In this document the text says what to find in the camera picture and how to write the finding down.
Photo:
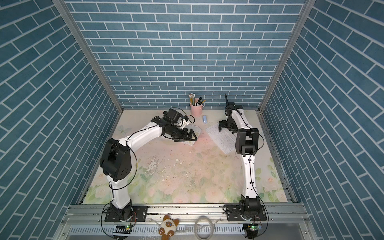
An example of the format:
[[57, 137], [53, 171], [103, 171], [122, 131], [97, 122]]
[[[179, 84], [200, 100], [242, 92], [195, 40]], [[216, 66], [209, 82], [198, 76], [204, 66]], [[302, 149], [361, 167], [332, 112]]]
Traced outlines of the white keyboard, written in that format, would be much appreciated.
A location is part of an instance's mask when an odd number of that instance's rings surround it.
[[235, 150], [234, 136], [226, 130], [219, 131], [219, 124], [208, 127], [206, 132], [226, 155]]

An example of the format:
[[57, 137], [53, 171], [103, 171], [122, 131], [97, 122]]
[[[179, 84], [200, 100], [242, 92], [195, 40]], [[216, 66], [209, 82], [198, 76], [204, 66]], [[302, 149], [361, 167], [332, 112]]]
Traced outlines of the yellow keyboard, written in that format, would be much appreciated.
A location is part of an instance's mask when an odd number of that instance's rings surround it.
[[186, 142], [184, 142], [184, 144], [189, 145], [189, 146], [193, 146], [197, 142], [197, 139], [198, 139], [199, 135], [201, 134], [202, 129], [196, 125], [187, 125], [187, 128], [189, 131], [193, 130], [194, 133], [192, 134], [192, 141], [186, 141]]

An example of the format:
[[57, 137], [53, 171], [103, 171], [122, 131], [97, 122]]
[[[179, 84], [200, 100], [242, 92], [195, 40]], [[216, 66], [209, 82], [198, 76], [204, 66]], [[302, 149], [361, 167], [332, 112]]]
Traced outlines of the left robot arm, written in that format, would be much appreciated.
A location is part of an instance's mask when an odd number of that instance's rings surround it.
[[135, 218], [132, 200], [129, 196], [126, 179], [132, 170], [132, 160], [138, 162], [136, 151], [150, 141], [168, 135], [174, 142], [196, 141], [198, 137], [193, 130], [179, 128], [173, 124], [161, 122], [160, 119], [151, 122], [143, 129], [129, 137], [106, 142], [100, 166], [109, 181], [113, 199], [106, 208], [107, 222], [127, 222]]

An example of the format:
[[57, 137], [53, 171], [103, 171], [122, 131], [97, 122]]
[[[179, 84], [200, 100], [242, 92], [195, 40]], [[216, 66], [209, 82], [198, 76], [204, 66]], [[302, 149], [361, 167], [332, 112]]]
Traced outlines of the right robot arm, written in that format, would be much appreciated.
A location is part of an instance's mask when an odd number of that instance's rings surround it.
[[256, 188], [255, 160], [259, 150], [259, 130], [252, 127], [242, 108], [230, 105], [225, 109], [227, 118], [219, 122], [219, 131], [228, 129], [236, 134], [235, 150], [241, 156], [244, 187], [238, 214], [246, 221], [267, 220], [265, 208]]

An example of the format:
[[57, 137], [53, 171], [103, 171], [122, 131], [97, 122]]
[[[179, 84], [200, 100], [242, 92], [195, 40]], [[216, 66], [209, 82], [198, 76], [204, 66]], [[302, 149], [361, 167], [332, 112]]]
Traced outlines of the pink pen cup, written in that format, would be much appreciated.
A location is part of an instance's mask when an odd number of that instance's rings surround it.
[[194, 117], [201, 117], [203, 115], [203, 104], [198, 104], [198, 98], [195, 98], [195, 105], [190, 104], [191, 114]]

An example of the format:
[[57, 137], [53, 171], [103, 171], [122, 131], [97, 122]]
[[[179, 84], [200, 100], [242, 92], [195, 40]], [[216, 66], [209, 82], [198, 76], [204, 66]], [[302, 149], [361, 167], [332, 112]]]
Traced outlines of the plush toy cat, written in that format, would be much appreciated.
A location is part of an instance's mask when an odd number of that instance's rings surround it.
[[169, 240], [174, 236], [179, 223], [179, 219], [173, 219], [170, 215], [165, 215], [159, 229], [161, 240]]

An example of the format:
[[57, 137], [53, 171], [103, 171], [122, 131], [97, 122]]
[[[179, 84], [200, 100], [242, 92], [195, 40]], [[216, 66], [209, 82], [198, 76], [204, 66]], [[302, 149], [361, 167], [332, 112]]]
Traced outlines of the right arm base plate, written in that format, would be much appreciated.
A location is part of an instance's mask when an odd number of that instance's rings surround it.
[[239, 204], [226, 204], [222, 206], [227, 221], [240, 222], [240, 221], [267, 221], [267, 212], [265, 206], [261, 205], [261, 208], [257, 211], [242, 210]]

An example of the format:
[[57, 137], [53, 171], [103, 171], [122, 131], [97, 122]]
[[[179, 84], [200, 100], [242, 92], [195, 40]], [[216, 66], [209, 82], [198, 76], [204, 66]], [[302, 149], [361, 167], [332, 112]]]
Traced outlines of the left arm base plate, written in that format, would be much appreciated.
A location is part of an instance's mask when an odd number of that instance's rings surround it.
[[103, 210], [105, 222], [123, 223], [123, 222], [144, 222], [148, 213], [148, 206], [126, 206], [123, 209], [118, 209], [114, 205], [109, 205]]

